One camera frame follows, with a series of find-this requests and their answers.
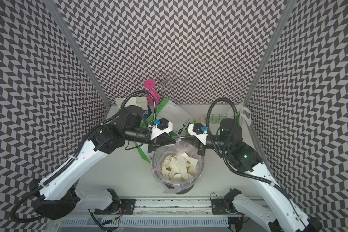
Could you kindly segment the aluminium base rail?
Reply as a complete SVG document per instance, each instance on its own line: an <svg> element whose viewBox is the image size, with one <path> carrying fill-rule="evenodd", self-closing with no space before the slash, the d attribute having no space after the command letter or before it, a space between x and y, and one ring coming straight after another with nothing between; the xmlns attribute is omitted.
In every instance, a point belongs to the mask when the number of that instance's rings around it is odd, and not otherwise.
<svg viewBox="0 0 348 232"><path fill-rule="evenodd" d="M261 198L241 199L241 205L253 209L255 216L244 209L231 213L226 209L223 198L217 197L137 197L122 198L121 203L120 209L110 215L97 210L72 212L49 223L47 231L221 228L227 232L241 232L249 221L266 231L284 231L282 224Z"/></svg>

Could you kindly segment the pink plastic wine glass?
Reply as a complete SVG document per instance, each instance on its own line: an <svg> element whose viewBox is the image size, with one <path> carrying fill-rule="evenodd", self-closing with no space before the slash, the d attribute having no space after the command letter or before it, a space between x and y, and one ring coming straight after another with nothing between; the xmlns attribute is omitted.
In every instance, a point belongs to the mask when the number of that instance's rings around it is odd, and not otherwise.
<svg viewBox="0 0 348 232"><path fill-rule="evenodd" d="M150 97L149 95L147 96L148 103L150 105L153 105L153 99L155 100L156 103L160 102L159 94L154 90L155 86L156 86L156 82L152 79L149 79L144 82L144 88L146 88L148 92L153 96L153 98Z"/></svg>

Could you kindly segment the green juice box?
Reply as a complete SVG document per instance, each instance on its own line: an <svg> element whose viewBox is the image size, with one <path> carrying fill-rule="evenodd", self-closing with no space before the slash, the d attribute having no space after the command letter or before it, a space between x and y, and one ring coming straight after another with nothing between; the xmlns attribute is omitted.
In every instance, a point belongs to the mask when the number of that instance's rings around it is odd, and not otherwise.
<svg viewBox="0 0 348 232"><path fill-rule="evenodd" d="M220 115L211 115L209 119L211 124L218 124L220 120Z"/></svg>
<svg viewBox="0 0 348 232"><path fill-rule="evenodd" d="M226 119L226 115L219 115L219 123L221 123L222 120Z"/></svg>

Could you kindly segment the shredded receipt pieces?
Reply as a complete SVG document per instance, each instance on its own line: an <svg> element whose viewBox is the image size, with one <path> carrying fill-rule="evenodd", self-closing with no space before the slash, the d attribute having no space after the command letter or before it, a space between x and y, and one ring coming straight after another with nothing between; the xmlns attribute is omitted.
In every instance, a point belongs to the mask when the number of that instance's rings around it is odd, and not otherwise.
<svg viewBox="0 0 348 232"><path fill-rule="evenodd" d="M161 175L169 181L188 182L197 177L200 161L187 153L167 156L160 166Z"/></svg>

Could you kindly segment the green white takeout bag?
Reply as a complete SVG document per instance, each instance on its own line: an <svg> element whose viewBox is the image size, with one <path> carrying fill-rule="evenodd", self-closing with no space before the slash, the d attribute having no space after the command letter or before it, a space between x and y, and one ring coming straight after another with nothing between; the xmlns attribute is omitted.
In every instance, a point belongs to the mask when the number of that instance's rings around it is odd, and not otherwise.
<svg viewBox="0 0 348 232"><path fill-rule="evenodd" d="M150 106L150 109L152 113L146 117L148 123L153 119L153 106ZM188 135L188 126L196 123L195 117L168 98L165 98L157 106L157 119L161 118L166 118L173 123L173 130L169 133L170 136Z"/></svg>

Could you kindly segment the trash bin with plastic liner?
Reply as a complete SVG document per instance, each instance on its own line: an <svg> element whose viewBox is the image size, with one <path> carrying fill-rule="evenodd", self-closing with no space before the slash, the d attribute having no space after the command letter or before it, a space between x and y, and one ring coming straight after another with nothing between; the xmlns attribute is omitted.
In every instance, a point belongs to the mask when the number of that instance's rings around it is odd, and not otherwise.
<svg viewBox="0 0 348 232"><path fill-rule="evenodd" d="M185 194L202 178L205 159L197 148L186 141L177 141L156 149L152 159L152 174L164 193Z"/></svg>

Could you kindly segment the blue paper bag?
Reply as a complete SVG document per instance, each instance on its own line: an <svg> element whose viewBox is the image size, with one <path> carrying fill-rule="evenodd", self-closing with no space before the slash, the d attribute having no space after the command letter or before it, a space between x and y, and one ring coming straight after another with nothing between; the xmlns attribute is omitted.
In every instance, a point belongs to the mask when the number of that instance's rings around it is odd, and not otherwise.
<svg viewBox="0 0 348 232"><path fill-rule="evenodd" d="M144 115L148 117L152 112L148 104L147 97L132 97L127 101L125 106L135 105L144 110Z"/></svg>

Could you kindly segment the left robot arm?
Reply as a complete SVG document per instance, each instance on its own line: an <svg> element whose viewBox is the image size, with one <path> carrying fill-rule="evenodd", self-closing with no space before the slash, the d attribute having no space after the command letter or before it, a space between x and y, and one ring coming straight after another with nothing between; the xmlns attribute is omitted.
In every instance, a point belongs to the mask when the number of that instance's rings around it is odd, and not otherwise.
<svg viewBox="0 0 348 232"><path fill-rule="evenodd" d="M76 190L75 183L93 165L124 146L126 141L147 144L149 152L175 143L175 139L169 135L173 130L173 123L166 118L157 118L156 103L153 104L151 122L145 119L142 108L126 106L132 97L139 94L152 97L146 90L138 90L128 95L113 116L92 128L83 137L76 152L62 166L47 177L31 182L31 191L15 203L10 219L17 223L29 223L43 218L56 220L68 215L87 201ZM17 210L34 196L34 210L38 216L19 218Z"/></svg>

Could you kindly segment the middle green juice box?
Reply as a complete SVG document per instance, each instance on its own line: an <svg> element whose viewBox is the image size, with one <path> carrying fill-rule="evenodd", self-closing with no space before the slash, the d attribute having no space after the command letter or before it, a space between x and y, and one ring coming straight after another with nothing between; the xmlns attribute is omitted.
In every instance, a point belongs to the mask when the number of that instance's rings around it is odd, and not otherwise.
<svg viewBox="0 0 348 232"><path fill-rule="evenodd" d="M209 119L211 124L218 124L220 120L220 115L211 115Z"/></svg>

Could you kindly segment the right green juice box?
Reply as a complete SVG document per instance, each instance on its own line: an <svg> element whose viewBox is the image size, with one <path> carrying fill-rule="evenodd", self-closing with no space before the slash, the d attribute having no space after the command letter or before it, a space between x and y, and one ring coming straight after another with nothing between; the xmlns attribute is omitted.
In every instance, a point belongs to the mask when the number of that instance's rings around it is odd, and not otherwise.
<svg viewBox="0 0 348 232"><path fill-rule="evenodd" d="M226 115L219 115L219 123L221 123L222 120L226 119Z"/></svg>

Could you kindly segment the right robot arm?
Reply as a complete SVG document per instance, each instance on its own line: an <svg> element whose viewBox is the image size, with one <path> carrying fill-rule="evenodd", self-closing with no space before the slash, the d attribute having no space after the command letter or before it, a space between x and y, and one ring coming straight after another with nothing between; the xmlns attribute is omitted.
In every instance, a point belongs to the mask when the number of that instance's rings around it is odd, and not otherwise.
<svg viewBox="0 0 348 232"><path fill-rule="evenodd" d="M201 156L207 149L214 150L233 174L249 179L268 204L267 208L262 207L234 188L224 196L228 211L234 210L249 217L268 232L319 232L323 228L320 220L310 217L292 201L274 179L261 155L243 142L235 104L228 98L218 98L210 105L207 117L222 101L231 107L234 117L225 128L220 128L219 134L211 132L207 119L205 125L189 125L189 135L183 139L192 143Z"/></svg>

